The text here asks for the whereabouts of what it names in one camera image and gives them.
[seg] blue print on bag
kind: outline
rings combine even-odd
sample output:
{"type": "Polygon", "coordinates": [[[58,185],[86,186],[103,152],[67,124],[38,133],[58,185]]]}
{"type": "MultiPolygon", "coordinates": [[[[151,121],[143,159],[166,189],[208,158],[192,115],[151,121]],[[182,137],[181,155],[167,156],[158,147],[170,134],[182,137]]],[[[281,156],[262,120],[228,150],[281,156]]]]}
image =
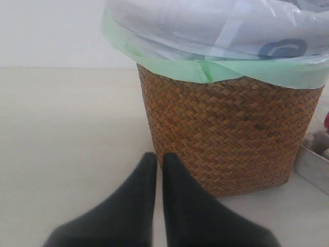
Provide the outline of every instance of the blue print on bag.
{"type": "Polygon", "coordinates": [[[307,43],[302,39],[287,39],[264,45],[259,51],[261,59],[297,58],[305,55],[307,43]]]}

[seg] white wall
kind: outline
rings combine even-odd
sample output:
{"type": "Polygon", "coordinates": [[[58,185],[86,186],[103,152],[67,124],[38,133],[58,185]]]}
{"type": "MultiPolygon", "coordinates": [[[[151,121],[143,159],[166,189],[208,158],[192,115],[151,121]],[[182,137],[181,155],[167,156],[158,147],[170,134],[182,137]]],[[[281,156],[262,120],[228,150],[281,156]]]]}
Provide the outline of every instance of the white wall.
{"type": "Polygon", "coordinates": [[[132,69],[100,31],[104,0],[0,0],[0,67],[132,69]]]}

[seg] wicker basket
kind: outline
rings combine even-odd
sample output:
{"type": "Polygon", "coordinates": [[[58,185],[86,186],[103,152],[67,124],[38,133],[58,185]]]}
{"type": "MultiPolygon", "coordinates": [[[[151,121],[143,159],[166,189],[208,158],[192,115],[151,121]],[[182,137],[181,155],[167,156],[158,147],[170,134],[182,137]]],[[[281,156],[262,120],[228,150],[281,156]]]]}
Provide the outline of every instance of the wicker basket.
{"type": "Polygon", "coordinates": [[[160,161],[178,153],[216,197],[288,181],[322,89],[287,89],[247,77],[197,84],[138,69],[160,161]]]}

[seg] trash can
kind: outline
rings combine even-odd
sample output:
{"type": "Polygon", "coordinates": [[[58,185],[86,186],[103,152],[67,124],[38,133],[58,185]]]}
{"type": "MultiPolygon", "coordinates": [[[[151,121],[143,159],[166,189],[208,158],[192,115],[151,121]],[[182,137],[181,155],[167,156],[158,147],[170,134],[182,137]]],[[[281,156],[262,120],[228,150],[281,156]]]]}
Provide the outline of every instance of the trash can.
{"type": "Polygon", "coordinates": [[[215,197],[288,181],[322,88],[288,89],[248,77],[198,84],[138,70],[160,162],[177,153],[215,197]]]}
{"type": "Polygon", "coordinates": [[[104,36],[138,64],[159,161],[177,153],[216,197],[284,184],[329,78],[329,9],[177,3],[106,0],[103,16],[104,36]]]}

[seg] white plastic bag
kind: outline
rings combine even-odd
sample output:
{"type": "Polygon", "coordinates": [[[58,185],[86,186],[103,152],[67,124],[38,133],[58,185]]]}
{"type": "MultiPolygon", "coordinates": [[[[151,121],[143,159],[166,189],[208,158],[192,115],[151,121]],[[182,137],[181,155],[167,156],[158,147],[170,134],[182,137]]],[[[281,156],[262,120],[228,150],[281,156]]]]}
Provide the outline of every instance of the white plastic bag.
{"type": "Polygon", "coordinates": [[[154,58],[329,61],[329,0],[106,0],[154,58]]]}

